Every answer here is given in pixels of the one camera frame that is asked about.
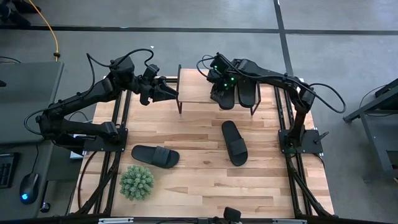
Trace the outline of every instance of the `wooden table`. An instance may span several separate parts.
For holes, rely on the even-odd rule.
[[[178,114],[174,100],[142,106],[139,96],[134,95],[127,122],[128,147],[119,166],[112,216],[222,217],[225,206],[229,206],[242,211],[244,218],[292,218],[286,163],[277,138],[279,117],[274,89],[261,85],[261,94],[262,103],[254,116],[240,106],[223,111],[217,104],[201,103],[186,104],[184,113]],[[114,102],[98,103],[94,123],[110,121],[113,107]],[[241,167],[229,161],[221,132],[221,124],[226,120],[236,123],[248,147],[248,161]],[[313,127],[311,114],[305,126]],[[171,169],[141,163],[131,157],[136,144],[176,150],[180,161]],[[97,153],[87,168],[81,188],[82,203],[98,185],[103,157],[104,153]],[[310,154],[302,157],[309,189],[333,213],[322,163]],[[152,195],[144,202],[129,201],[119,193],[120,173],[133,164],[148,167],[155,177]],[[298,195],[304,212],[301,190]],[[71,212],[77,210],[76,198],[75,194]]]
[[[203,69],[202,72],[207,74],[209,70]],[[177,75],[177,91],[178,91],[178,112],[182,113],[182,103],[217,103],[210,98],[210,92],[213,84],[208,82],[206,78],[198,72],[197,69],[181,68],[178,66]],[[235,90],[235,106],[239,105],[237,90]],[[250,114],[256,112],[261,103],[261,92],[259,85],[256,88],[255,106],[250,108]]]

